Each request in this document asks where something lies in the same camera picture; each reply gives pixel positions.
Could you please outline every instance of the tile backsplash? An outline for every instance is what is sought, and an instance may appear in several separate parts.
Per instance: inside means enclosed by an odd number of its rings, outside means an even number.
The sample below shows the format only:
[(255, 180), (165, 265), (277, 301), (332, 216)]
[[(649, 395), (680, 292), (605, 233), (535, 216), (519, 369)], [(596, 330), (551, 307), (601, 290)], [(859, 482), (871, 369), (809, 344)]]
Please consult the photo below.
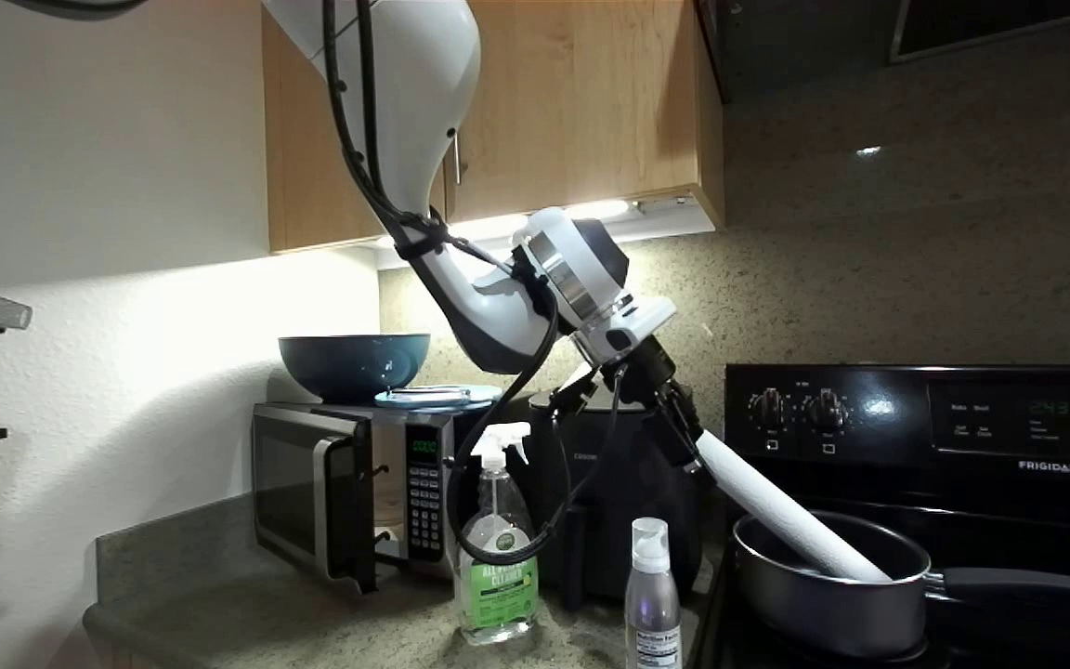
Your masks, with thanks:
[[(660, 341), (712, 430), (726, 362), (1070, 364), (1070, 26), (726, 118), (726, 230), (628, 245), (633, 290), (680, 307)], [(415, 382), (483, 382), (421, 282), (383, 274), (383, 330), (415, 328)], [(561, 344), (535, 385), (572, 364)]]

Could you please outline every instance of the pot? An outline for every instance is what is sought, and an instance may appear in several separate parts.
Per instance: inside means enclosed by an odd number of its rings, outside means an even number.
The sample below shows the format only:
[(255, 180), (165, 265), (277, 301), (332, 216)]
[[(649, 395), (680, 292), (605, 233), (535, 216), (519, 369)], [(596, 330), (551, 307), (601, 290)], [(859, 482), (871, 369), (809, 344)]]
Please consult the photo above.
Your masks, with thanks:
[(818, 574), (755, 518), (737, 522), (737, 586), (776, 633), (840, 657), (905, 657), (926, 645), (929, 605), (991, 643), (1070, 655), (1070, 577), (1032, 567), (944, 567), (905, 535), (818, 514), (890, 581), (863, 584)]

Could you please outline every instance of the green dish soap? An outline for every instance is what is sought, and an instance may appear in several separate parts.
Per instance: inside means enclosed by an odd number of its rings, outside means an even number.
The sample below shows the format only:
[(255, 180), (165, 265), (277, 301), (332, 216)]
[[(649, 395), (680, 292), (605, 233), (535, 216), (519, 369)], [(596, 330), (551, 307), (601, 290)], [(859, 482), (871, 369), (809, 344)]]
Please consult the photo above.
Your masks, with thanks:
[[(531, 541), (531, 518), (519, 486), (505, 472), (505, 451), (519, 451), (531, 422), (489, 422), (470, 446), (483, 465), (479, 514), (464, 523), (464, 539), (489, 554), (514, 554)], [(535, 628), (539, 564), (535, 557), (515, 564), (483, 564), (459, 551), (458, 560), (458, 605), (468, 645), (495, 645), (519, 640)]]

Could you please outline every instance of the microwave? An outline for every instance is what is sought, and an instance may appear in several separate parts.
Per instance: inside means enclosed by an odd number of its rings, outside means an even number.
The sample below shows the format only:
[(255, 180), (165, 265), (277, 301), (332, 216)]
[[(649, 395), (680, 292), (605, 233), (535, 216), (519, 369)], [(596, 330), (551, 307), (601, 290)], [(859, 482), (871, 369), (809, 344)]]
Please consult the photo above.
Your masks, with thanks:
[[(255, 406), (255, 539), (324, 581), (375, 592), (375, 564), (449, 577), (444, 482), (458, 439), (485, 406)], [(477, 514), (477, 486), (458, 518)]]

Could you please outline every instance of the stove control knob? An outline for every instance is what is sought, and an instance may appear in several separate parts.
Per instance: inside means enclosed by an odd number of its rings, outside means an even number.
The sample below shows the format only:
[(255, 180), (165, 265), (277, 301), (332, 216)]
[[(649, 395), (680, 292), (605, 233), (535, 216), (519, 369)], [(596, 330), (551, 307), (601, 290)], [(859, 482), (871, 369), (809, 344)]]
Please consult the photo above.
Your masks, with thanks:
[(831, 385), (820, 385), (818, 398), (805, 401), (809, 406), (809, 422), (818, 430), (843, 430), (848, 422), (848, 406)]
[(757, 422), (757, 429), (784, 429), (788, 422), (788, 401), (776, 385), (749, 395), (747, 414), (749, 414), (749, 422)]

